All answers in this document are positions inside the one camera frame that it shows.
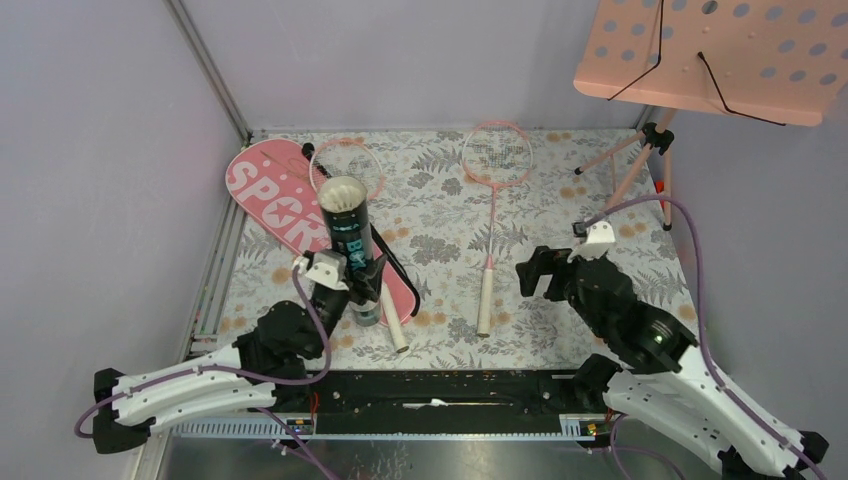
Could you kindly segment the black shuttlecock tube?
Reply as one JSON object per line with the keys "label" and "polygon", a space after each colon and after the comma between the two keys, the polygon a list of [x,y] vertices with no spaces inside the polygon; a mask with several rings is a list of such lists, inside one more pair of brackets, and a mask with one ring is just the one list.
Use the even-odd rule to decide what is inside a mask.
{"label": "black shuttlecock tube", "polygon": [[[325,181],[318,190],[317,199],[319,192],[325,184],[329,186],[341,184],[357,186],[367,195],[368,199],[366,187],[359,180],[350,176],[333,177]],[[355,210],[337,214],[327,212],[319,205],[324,217],[325,226],[328,230],[331,248],[333,251],[343,254],[348,258],[347,267],[350,272],[370,266],[380,258],[374,253],[372,229],[367,211],[367,199]],[[381,317],[356,318],[354,316],[355,322],[365,327],[377,324],[380,319]]]}

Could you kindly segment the pink sport racket bag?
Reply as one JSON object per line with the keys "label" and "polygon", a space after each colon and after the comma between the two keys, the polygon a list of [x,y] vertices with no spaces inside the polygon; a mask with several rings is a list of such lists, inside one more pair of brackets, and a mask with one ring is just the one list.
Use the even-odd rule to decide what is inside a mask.
{"label": "pink sport racket bag", "polygon": [[330,246],[308,178],[309,163],[318,147],[283,138],[263,140],[239,153],[225,174],[226,187],[236,203],[296,254]]}

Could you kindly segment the white shuttlecock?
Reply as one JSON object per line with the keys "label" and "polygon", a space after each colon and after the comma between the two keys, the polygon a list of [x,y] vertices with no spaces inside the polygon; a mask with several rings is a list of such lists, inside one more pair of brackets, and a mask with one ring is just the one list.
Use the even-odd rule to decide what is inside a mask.
{"label": "white shuttlecock", "polygon": [[319,205],[324,210],[337,214],[355,210],[367,199],[367,195],[354,185],[329,186],[325,184],[319,192],[318,199]]}

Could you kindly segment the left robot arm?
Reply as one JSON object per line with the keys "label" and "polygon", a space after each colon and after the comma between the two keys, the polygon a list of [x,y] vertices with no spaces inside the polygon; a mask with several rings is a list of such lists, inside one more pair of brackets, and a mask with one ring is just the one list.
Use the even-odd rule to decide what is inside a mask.
{"label": "left robot arm", "polygon": [[232,343],[183,363],[146,374],[107,368],[94,375],[91,430],[99,454],[129,451],[155,433],[187,420],[280,404],[296,411],[309,401],[310,385],[331,366],[330,336],[351,303],[380,297],[387,257],[349,271],[348,259],[330,249],[306,251],[293,264],[299,300],[283,300]]}

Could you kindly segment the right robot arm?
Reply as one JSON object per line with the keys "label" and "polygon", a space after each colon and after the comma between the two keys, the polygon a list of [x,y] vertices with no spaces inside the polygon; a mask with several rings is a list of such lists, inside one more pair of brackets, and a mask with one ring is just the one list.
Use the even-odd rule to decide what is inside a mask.
{"label": "right robot arm", "polygon": [[574,376],[583,410],[604,406],[638,419],[730,479],[798,479],[822,473],[828,441],[796,430],[708,365],[695,335],[670,312],[640,300],[631,278],[606,256],[537,247],[516,266],[522,296],[550,279],[543,298],[565,301],[610,349],[594,353]]}

